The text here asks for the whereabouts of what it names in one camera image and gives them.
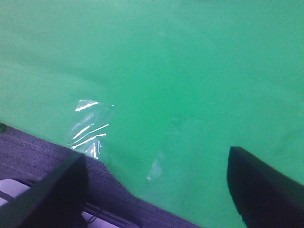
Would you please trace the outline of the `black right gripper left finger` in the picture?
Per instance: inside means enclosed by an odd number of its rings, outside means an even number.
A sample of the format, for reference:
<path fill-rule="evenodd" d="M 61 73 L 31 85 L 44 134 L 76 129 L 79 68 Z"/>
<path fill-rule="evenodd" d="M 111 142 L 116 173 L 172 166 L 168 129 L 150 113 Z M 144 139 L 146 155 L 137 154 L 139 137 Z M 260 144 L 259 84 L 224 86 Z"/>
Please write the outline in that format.
<path fill-rule="evenodd" d="M 88 173 L 75 153 L 0 208 L 2 228 L 76 228 L 86 204 Z"/>

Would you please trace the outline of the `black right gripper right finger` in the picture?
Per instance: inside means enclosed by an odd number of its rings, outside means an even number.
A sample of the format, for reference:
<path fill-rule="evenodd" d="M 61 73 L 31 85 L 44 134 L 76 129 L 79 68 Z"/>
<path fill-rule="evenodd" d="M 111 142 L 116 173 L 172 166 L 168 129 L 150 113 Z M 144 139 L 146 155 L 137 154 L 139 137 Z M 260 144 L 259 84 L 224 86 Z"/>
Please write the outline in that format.
<path fill-rule="evenodd" d="M 227 183 L 248 228 L 302 228 L 304 187 L 239 146 L 229 150 Z"/>

